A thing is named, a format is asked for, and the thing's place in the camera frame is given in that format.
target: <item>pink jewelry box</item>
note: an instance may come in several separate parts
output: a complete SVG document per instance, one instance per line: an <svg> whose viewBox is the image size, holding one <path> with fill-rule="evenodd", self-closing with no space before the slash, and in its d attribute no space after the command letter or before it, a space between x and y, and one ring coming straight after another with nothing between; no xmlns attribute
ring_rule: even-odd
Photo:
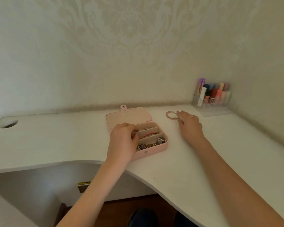
<svg viewBox="0 0 284 227"><path fill-rule="evenodd" d="M155 143L156 141L158 141L159 137L164 137L166 140L166 142L163 144L152 146L143 150L140 150L137 146L136 153L132 161L166 150L168 145L168 137L157 123L152 122L152 117L147 112L147 110L145 110L143 107L127 109L126 105L121 105L120 108L121 111L109 113L106 115L106 122L109 133L113 131L114 127L117 124L127 122L134 124L139 128L138 132L140 138L149 133L158 133L153 136L139 139L138 145Z"/></svg>

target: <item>purple pen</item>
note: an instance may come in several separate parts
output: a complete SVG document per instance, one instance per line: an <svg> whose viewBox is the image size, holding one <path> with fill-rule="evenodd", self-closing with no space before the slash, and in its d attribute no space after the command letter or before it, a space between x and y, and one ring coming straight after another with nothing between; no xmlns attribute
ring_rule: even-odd
<svg viewBox="0 0 284 227"><path fill-rule="evenodd" d="M205 84L205 78L200 78L200 82L199 82L198 90L197 90L198 95L200 95L202 87L203 87L204 84Z"/></svg>

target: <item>yellow label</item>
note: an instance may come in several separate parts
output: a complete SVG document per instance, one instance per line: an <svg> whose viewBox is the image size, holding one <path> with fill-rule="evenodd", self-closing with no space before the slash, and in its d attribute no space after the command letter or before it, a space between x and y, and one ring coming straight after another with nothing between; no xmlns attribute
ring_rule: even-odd
<svg viewBox="0 0 284 227"><path fill-rule="evenodd" d="M91 181L88 181L88 182L82 182L82 183L78 183L78 186L82 186L82 185L87 185L87 184L90 184Z"/></svg>

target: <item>floor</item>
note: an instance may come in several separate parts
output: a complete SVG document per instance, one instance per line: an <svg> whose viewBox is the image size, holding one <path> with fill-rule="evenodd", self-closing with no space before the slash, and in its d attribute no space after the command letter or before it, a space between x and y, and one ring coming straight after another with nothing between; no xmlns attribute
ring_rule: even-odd
<svg viewBox="0 0 284 227"><path fill-rule="evenodd" d="M151 208L155 211L161 226L173 226L177 210L160 195L154 194L105 202L94 227L126 227L133 212L142 207ZM71 207L67 207L63 203L60 208L56 224Z"/></svg>

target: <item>jewelry box lid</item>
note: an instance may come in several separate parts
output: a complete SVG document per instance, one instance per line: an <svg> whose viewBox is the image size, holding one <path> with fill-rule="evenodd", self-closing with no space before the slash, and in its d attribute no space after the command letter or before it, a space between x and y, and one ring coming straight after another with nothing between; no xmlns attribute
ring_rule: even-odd
<svg viewBox="0 0 284 227"><path fill-rule="evenodd" d="M130 124L141 124L152 120L151 115L143 107L127 109L126 105L121 105L121 111L109 113L106 115L106 122L110 130L117 124L124 122Z"/></svg>

